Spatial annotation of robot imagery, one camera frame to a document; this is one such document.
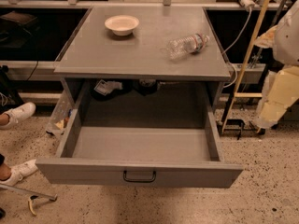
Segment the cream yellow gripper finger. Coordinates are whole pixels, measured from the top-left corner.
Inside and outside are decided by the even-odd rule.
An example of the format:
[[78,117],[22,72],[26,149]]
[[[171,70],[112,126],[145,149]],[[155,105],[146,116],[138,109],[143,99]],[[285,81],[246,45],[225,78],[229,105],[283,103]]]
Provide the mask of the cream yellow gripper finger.
[[270,71],[265,78],[262,99],[256,109],[255,123],[268,129],[299,99],[299,67],[286,66],[279,72]]

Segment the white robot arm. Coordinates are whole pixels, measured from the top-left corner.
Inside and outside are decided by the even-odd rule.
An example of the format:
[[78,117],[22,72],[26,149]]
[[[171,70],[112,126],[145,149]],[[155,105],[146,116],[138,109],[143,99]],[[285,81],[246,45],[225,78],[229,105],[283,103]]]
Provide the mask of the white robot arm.
[[299,0],[277,25],[260,35],[254,45],[271,48],[274,59],[283,64],[277,73],[268,72],[256,109],[257,126],[268,129],[299,99]]

